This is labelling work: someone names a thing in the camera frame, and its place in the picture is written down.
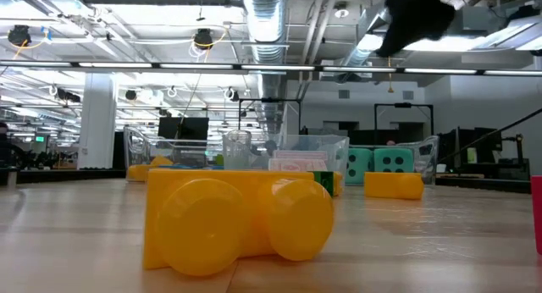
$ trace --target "wooden table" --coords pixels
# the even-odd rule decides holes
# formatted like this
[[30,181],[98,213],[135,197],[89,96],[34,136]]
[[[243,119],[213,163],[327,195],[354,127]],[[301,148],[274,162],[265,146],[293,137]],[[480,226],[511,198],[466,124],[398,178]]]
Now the wooden table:
[[437,186],[423,201],[335,200],[311,262],[238,261],[194,279],[142,271],[144,185],[95,180],[0,191],[1,292],[536,292],[530,196]]

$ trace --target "ceiling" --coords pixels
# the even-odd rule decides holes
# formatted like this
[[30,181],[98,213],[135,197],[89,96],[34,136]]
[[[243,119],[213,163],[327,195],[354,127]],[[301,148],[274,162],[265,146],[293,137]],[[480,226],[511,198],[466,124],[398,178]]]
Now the ceiling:
[[[252,50],[246,27],[246,14],[242,8],[220,6],[157,6],[126,4],[84,4],[74,0],[0,0],[0,59],[18,60],[57,60],[57,61],[114,61],[114,62],[202,62],[209,63],[251,63]],[[314,8],[314,0],[288,0],[286,27],[287,40],[285,61],[298,64],[301,61],[306,43],[309,21],[312,15],[320,15],[319,25],[327,6],[320,10]],[[357,45],[357,25],[363,8],[380,3],[382,0],[336,0],[346,2],[348,15],[337,18],[333,14],[325,28],[322,43],[319,44],[315,61],[338,61]],[[466,6],[473,0],[445,0],[456,8]],[[505,3],[513,0],[476,0],[475,5],[486,7],[488,4]],[[30,47],[39,47],[19,51],[7,40],[7,35],[14,25],[28,25],[32,43]],[[193,56],[192,37],[198,29],[210,29],[216,43],[207,55]],[[392,59],[369,57],[372,65],[405,66],[430,68],[476,68],[517,69],[532,63],[528,52],[505,50],[500,52],[433,52],[403,51]],[[211,135],[219,135],[233,129],[237,112],[225,112],[224,108],[237,108],[236,102],[224,98],[224,91],[229,88],[238,91],[241,97],[258,98],[257,77],[255,75],[199,75],[166,73],[117,73],[114,74],[119,87],[118,128],[124,124],[146,126],[147,133],[155,134],[156,129],[148,127],[157,123],[159,114],[156,110],[122,109],[130,106],[150,106],[162,104],[164,108],[177,108],[170,111],[180,114],[197,85],[191,101],[191,108],[206,107],[219,111],[189,111],[187,115],[207,115],[212,120],[215,130]],[[297,80],[297,75],[288,75]],[[433,82],[434,76],[401,75],[394,81],[405,82],[411,88],[419,88]],[[373,75],[364,81],[378,84],[389,80],[387,74]],[[33,69],[6,68],[0,76],[0,96],[2,104],[57,104],[62,102],[51,95],[52,86],[65,89],[84,99],[84,72],[54,72]],[[335,83],[313,81],[307,92],[306,102],[327,99],[326,89]],[[125,92],[138,91],[139,99],[128,101]],[[290,98],[296,90],[289,90]],[[363,101],[379,100],[376,96],[364,97]],[[65,141],[77,141],[80,122],[80,108],[41,109],[3,108],[4,120],[14,123],[30,121],[33,125],[12,124],[13,131],[52,131],[44,126],[58,129],[68,128],[71,137]],[[259,105],[252,107],[247,118],[257,125]],[[42,119],[37,120],[36,113]],[[229,126],[222,122],[229,121]]]

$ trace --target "table surface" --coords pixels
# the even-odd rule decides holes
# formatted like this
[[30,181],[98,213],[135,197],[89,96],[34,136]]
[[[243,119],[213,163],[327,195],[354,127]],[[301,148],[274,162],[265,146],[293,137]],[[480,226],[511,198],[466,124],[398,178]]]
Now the table surface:
[[191,278],[141,269],[145,186],[124,180],[0,191],[1,292],[535,292],[529,195],[436,186],[422,201],[335,199],[314,260],[246,258]]

